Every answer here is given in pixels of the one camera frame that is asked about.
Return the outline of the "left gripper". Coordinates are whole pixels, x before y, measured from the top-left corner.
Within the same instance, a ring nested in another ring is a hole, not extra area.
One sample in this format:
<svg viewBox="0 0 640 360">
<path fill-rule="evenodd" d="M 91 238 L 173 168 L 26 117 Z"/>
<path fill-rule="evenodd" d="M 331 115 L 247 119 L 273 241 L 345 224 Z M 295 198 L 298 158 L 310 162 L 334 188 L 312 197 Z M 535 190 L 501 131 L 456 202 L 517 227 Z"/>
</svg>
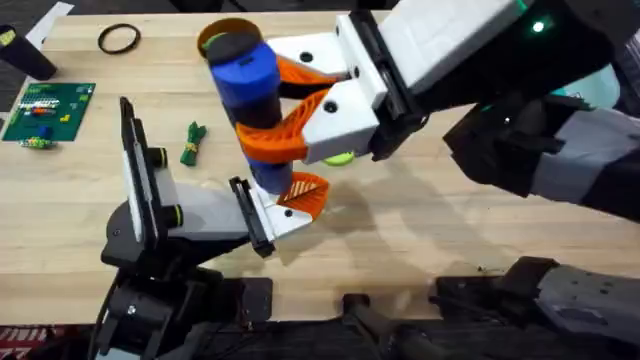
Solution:
<svg viewBox="0 0 640 360">
<path fill-rule="evenodd" d="M 140 178 L 125 172 L 127 200 L 107 223 L 103 263 L 112 266 L 197 266 L 251 244 L 266 258 L 275 251 L 251 203 L 249 184 L 234 177 L 228 191 L 176 183 L 169 170 L 155 174 L 160 209 L 145 198 Z M 267 206 L 275 239 L 314 222 L 323 212 L 329 182 L 315 174 L 294 172 L 290 188 L 270 194 L 250 180 L 252 194 Z"/>
</svg>

